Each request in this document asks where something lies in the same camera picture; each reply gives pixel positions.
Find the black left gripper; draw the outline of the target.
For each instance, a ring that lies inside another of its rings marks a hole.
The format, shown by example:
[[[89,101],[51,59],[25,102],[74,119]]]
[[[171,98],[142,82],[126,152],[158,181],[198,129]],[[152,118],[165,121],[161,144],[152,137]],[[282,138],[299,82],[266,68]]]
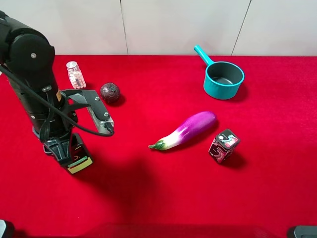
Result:
[[[33,133],[43,144],[44,152],[54,155],[56,161],[67,167],[71,157],[71,137],[74,125],[52,110],[44,113],[32,113]]]

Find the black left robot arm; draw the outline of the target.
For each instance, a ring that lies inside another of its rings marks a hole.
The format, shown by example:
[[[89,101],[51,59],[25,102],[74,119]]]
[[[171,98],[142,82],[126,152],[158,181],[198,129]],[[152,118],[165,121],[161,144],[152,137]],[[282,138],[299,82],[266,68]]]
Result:
[[[19,79],[45,101],[77,119],[69,110],[69,102],[57,85],[53,62],[54,47],[39,31],[0,13],[0,63],[11,73],[8,81],[42,142],[44,152],[55,157],[64,168],[73,163],[71,157],[72,124],[56,114],[14,82]]]

